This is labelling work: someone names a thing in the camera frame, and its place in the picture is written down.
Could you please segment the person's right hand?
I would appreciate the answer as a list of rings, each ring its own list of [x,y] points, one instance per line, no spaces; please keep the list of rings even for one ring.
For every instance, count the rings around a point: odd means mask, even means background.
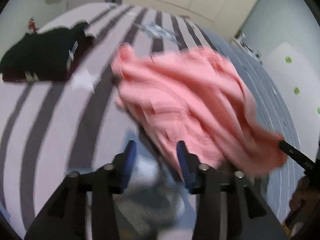
[[[297,211],[304,203],[296,221],[305,222],[314,210],[318,200],[319,190],[315,188],[315,185],[312,184],[312,181],[307,176],[301,178],[289,202],[289,207],[292,212]]]

